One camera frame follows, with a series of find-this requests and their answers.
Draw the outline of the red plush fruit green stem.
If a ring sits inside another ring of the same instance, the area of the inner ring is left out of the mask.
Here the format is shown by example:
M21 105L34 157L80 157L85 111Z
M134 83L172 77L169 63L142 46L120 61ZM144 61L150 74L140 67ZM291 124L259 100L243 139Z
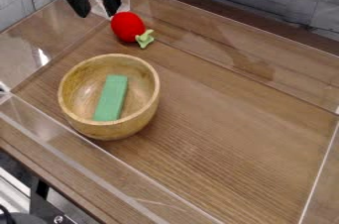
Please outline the red plush fruit green stem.
M113 15L110 29L121 41L137 43L142 49L154 41L153 31L145 28L141 19L132 12L118 12Z

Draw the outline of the light wooden bowl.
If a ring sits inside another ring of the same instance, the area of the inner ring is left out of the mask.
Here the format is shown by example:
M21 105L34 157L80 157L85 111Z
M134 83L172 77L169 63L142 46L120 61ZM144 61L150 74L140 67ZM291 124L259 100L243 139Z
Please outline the light wooden bowl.
M96 140L129 137L149 123L157 109L158 74L134 56L94 56L66 72L58 104L72 127Z

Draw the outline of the green rectangular block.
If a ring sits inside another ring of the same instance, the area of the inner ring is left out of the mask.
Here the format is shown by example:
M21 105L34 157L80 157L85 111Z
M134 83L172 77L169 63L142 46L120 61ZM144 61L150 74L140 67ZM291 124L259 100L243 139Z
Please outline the green rectangular block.
M114 121L120 118L126 86L128 79L124 75L109 75L105 78L92 116L93 121Z

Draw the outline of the clear acrylic tray walls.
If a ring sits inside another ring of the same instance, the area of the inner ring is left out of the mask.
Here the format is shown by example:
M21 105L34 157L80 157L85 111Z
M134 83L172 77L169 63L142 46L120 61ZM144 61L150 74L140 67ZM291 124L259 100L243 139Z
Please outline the clear acrylic tray walls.
M339 42L205 0L128 0L154 32L122 43L64 0L0 33L0 151L104 224L339 224ZM106 65L144 60L141 131L96 141L61 98L90 110Z

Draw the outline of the black table leg frame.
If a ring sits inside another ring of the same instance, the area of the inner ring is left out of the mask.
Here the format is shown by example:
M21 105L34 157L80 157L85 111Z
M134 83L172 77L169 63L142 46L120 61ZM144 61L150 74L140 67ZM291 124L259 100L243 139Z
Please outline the black table leg frame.
M29 213L46 224L88 224L85 213L38 178L30 186Z

